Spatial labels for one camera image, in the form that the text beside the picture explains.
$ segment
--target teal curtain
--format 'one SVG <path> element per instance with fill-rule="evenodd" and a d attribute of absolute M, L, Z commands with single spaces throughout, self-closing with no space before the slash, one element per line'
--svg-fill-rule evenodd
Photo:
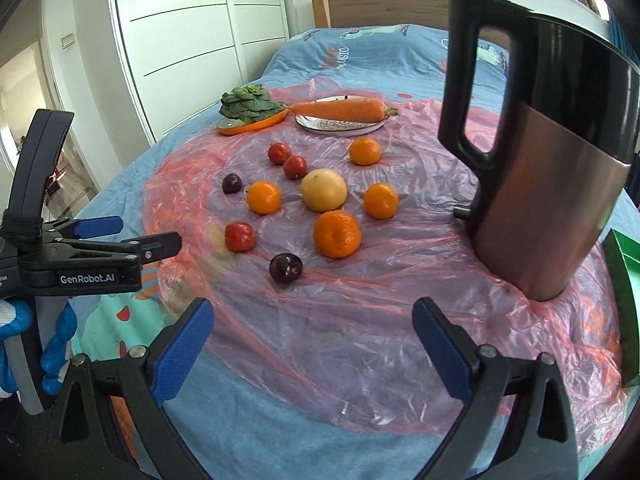
<path fill-rule="evenodd" d="M 638 54 L 631 46 L 625 31 L 622 30 L 620 22 L 616 19 L 611 9 L 609 9 L 609 35 L 611 36 L 611 43 L 629 56 L 636 65 L 640 66 Z M 640 156 L 637 153 L 634 153 L 634 160 L 631 162 L 629 176 L 626 178 L 625 189 L 636 207 L 640 206 Z"/>
<path fill-rule="evenodd" d="M 631 43 L 629 43 L 624 30 L 622 30 L 620 26 L 620 22 L 616 19 L 611 9 L 609 9 L 609 34 L 611 36 L 611 43 L 629 56 L 636 65 L 640 65 L 638 54 L 636 54 Z"/>

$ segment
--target wooden headboard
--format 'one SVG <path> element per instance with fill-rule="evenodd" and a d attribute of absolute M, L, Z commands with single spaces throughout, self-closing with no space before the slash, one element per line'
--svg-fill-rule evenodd
<path fill-rule="evenodd" d="M 312 0 L 317 28 L 374 27 L 415 23 L 449 29 L 449 0 Z M 509 48 L 500 30 L 483 29 L 483 40 Z"/>

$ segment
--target light switch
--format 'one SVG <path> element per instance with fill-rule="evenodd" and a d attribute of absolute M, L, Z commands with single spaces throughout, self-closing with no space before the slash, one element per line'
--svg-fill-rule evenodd
<path fill-rule="evenodd" d="M 76 37 L 73 34 L 67 34 L 64 38 L 62 38 L 62 48 L 68 48 L 73 44 L 76 44 Z"/>

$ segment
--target doorway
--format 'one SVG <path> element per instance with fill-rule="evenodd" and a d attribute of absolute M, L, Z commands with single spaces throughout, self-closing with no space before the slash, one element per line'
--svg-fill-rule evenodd
<path fill-rule="evenodd" d="M 36 110 L 58 108 L 53 102 L 42 62 L 40 0 L 24 0 L 15 14 L 22 23 L 37 23 L 32 24 L 30 35 L 12 34 L 12 28 L 8 26 L 0 38 L 3 46 L 14 46 L 0 56 L 0 173 L 3 180 L 11 179 L 15 172 L 24 137 Z M 73 139 L 68 136 L 54 174 L 47 181 L 43 218 L 50 221 L 74 217 L 96 193 L 96 186 Z"/>

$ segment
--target green box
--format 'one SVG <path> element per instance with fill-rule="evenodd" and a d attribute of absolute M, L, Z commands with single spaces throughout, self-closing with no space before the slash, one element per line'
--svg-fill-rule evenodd
<path fill-rule="evenodd" d="M 622 345 L 622 386 L 640 384 L 640 244 L 612 229 L 602 243 L 613 284 Z"/>

